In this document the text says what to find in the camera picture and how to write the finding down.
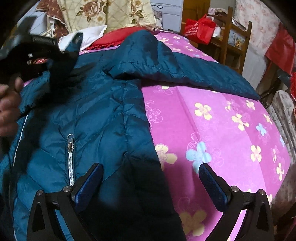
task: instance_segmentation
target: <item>metal bolt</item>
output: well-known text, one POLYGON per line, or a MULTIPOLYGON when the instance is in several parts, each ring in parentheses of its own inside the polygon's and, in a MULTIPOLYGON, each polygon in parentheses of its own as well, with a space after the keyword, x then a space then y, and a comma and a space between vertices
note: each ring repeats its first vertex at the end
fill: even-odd
POLYGON ((63 188, 63 191, 64 192, 69 192, 71 190, 71 187, 70 186, 65 186, 64 188, 63 188))
POLYGON ((41 196, 43 194, 43 191, 42 190, 38 190, 37 191, 37 196, 41 196))
POLYGON ((263 189, 260 189, 260 190, 259 190, 259 193, 260 193, 261 195, 265 195, 265 191, 264 191, 263 189))
POLYGON ((239 188, 237 186, 232 186, 231 187, 231 190, 234 191, 234 192, 238 192, 239 191, 239 188))

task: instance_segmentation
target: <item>white pillow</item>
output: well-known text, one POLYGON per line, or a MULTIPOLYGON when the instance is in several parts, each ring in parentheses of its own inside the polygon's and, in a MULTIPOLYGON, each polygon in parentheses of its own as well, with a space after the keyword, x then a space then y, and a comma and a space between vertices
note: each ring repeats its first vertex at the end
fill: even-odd
MULTIPOLYGON (((104 31, 106 30, 107 25, 102 26, 95 26, 95 27, 89 27, 82 30, 79 30, 77 32, 83 33, 83 39, 80 47, 80 51, 86 49, 87 47, 91 46, 91 44, 96 41, 97 39, 101 38, 104 34, 104 31)), ((71 33, 67 36, 61 37, 59 39, 59 48, 60 50, 64 51, 68 44, 72 41, 74 35, 77 33, 71 33)))

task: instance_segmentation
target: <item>blue flower print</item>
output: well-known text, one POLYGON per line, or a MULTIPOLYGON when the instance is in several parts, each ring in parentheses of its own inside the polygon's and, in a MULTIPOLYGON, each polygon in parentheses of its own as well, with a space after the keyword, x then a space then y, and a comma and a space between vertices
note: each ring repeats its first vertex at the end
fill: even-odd
POLYGON ((197 144, 196 150, 190 149, 186 151, 186 159, 193 161, 192 167, 197 174, 201 164, 209 163, 212 160, 211 155, 205 152, 205 150, 205 143, 199 142, 197 144))
POLYGON ((267 133, 261 123, 259 123, 258 126, 256 126, 256 129, 261 133, 262 136, 264 136, 267 133))
POLYGON ((285 142, 284 142, 282 136, 281 136, 281 138, 279 140, 280 140, 281 144, 283 145, 283 147, 285 147, 285 142))

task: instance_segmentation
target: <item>hand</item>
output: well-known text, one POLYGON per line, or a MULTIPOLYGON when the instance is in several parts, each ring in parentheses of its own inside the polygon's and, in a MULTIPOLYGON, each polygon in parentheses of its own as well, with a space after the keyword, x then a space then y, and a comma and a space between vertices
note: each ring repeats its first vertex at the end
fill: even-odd
POLYGON ((20 92, 24 82, 17 77, 10 85, 0 85, 0 137, 10 137, 17 133, 17 119, 20 116, 20 92))

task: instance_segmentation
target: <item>pink floral bed sheet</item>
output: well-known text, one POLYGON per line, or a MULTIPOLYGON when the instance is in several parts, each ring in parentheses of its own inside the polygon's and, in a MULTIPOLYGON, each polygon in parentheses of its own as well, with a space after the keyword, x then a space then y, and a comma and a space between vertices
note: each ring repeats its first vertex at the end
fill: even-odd
MULTIPOLYGON (((159 32, 155 37, 174 52, 215 61, 177 34, 159 32)), ((266 190, 271 202, 290 157, 260 102, 186 86, 150 86, 142 92, 155 149, 187 240, 204 241, 222 216, 199 180, 202 163, 230 186, 247 192, 266 190)), ((235 239, 244 214, 228 241, 235 239)))

